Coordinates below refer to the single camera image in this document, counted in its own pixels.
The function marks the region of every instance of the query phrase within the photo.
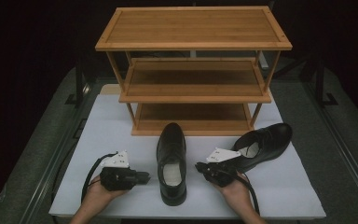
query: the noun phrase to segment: black cable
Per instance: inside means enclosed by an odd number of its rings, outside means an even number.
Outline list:
[[[98,165],[101,163],[101,161],[107,157],[113,157],[116,154],[107,154],[102,156],[100,159],[98,159],[94,165],[91,167],[91,169],[89,170],[89,174],[86,177],[86,180],[84,181],[84,185],[83,185],[83,189],[81,192],[81,202],[83,202],[84,197],[86,196],[87,193],[87,189],[89,188],[90,185],[90,180],[92,175],[94,174],[94,171],[97,169]]]
[[[62,159],[62,161],[61,161],[61,163],[60,163],[60,166],[59,166],[59,168],[58,168],[58,170],[57,170],[57,173],[56,173],[56,175],[55,175],[55,177],[54,177],[54,181],[53,181],[53,185],[52,185],[52,191],[51,191],[51,204],[53,203],[54,198],[55,198],[55,196],[56,196],[56,194],[55,194],[55,189],[56,189],[57,180],[58,180],[58,176],[59,176],[60,170],[62,169],[62,167],[63,167],[65,161],[67,160],[67,158],[69,157],[69,155],[71,154],[71,152],[75,149],[77,143],[78,143],[78,140],[76,140],[76,141],[71,145],[71,147],[69,148],[69,150],[66,152],[65,156],[63,157],[63,159]],[[91,173],[91,171],[92,171],[92,173],[88,175],[88,178],[91,178],[92,174],[94,173],[96,167],[99,165],[99,163],[101,162],[101,160],[103,160],[103,159],[106,158],[106,157],[112,157],[112,156],[114,156],[114,155],[115,155],[115,154],[108,154],[108,155],[105,155],[105,156],[101,157],[100,159],[98,159],[98,160],[95,162],[96,165],[94,164],[95,168],[94,168],[94,166],[93,166],[93,168],[91,168],[90,173]],[[82,201],[83,201],[83,198],[84,198],[83,194],[87,193],[87,188],[89,187],[89,185],[86,186],[86,192],[82,192]],[[51,216],[51,217],[52,217],[52,219],[53,219],[53,222],[54,222],[55,224],[58,224],[57,218],[56,218],[55,216]]]
[[[95,184],[95,183],[100,182],[100,181],[101,181],[101,179],[99,179],[99,180],[96,180],[96,181],[94,181],[94,182],[89,183],[89,187],[90,187],[91,185]]]
[[[251,185],[250,182],[248,182],[248,181],[246,181],[246,180],[240,178],[240,177],[237,176],[237,175],[232,175],[231,173],[226,172],[226,171],[223,171],[223,170],[220,170],[220,169],[215,169],[215,168],[213,168],[213,169],[211,169],[211,170],[233,177],[234,179],[240,181],[249,191],[251,191],[251,195],[252,195],[252,198],[253,198],[253,201],[254,201],[255,211],[257,212],[258,215],[260,215],[260,210],[259,210],[259,208],[258,208],[257,197],[255,196],[255,190],[254,190],[254,188],[252,187],[252,185]]]

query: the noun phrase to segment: cable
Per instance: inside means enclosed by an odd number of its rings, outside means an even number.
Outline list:
[[[248,181],[246,181],[246,180],[240,178],[240,177],[237,176],[237,175],[232,175],[231,173],[226,172],[226,171],[223,171],[223,170],[220,170],[220,169],[213,168],[213,169],[211,169],[211,170],[233,177],[234,179],[240,181],[249,191],[251,191],[251,195],[252,195],[252,198],[253,198],[253,201],[254,201],[255,211],[257,212],[258,215],[260,215],[260,210],[259,210],[259,208],[258,208],[257,197],[255,196],[255,190],[254,190],[254,188],[252,187],[252,185],[251,185],[250,182],[248,182]]]
[[[101,181],[101,179],[99,179],[99,180],[96,180],[96,181],[94,181],[94,182],[89,183],[89,187],[90,187],[91,185],[95,184],[95,183],[100,182],[100,181]]]
[[[107,157],[113,157],[116,154],[107,154],[102,156],[100,159],[98,159],[94,165],[91,167],[91,169],[89,170],[89,174],[86,177],[86,180],[84,181],[84,185],[83,185],[83,189],[81,192],[81,202],[83,202],[84,197],[86,196],[87,193],[87,189],[89,188],[90,185],[90,180],[92,175],[94,174],[94,171],[97,169],[98,165],[101,163],[101,161]]]

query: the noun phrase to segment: wooden shoe rack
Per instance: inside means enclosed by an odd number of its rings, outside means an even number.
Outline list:
[[[127,105],[133,135],[160,135],[177,122],[185,135],[242,135],[254,129],[281,50],[291,43],[268,7],[118,7],[96,50],[105,51]],[[255,51],[254,57],[135,58],[134,51]],[[266,77],[262,50],[277,51]],[[126,52],[128,73],[114,52]],[[248,104],[257,104],[251,113]],[[132,106],[137,104],[134,113]]]

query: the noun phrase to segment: table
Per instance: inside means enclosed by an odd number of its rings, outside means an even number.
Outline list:
[[[135,186],[128,194],[114,200],[101,216],[238,218],[194,167],[197,161],[205,161],[215,147],[230,148],[238,136],[186,136],[187,198],[181,205],[170,207],[159,195],[156,162],[158,136],[131,135],[131,119],[126,106],[118,102],[118,92],[118,85],[109,85],[97,97],[49,213],[54,216],[72,216],[80,205],[81,189],[93,163],[105,154],[127,150],[131,169],[146,171],[151,179],[147,185]],[[250,104],[249,107],[254,111],[256,104]],[[258,129],[278,122],[282,122],[282,118],[272,98],[271,104],[261,108],[255,127]],[[255,188],[262,217],[325,217],[322,205],[292,144],[278,159],[258,164],[247,175]]]

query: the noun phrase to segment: human hand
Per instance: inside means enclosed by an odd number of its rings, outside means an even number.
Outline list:
[[[90,220],[101,213],[112,200],[126,192],[127,190],[107,190],[101,185],[101,178],[97,175],[91,180],[87,194],[70,223],[89,223]]]
[[[249,181],[248,178],[238,172],[237,175],[245,181]],[[215,184],[213,185],[222,193],[228,206],[234,210],[245,223],[266,223],[253,208],[249,190],[239,180],[235,179],[223,188]]]

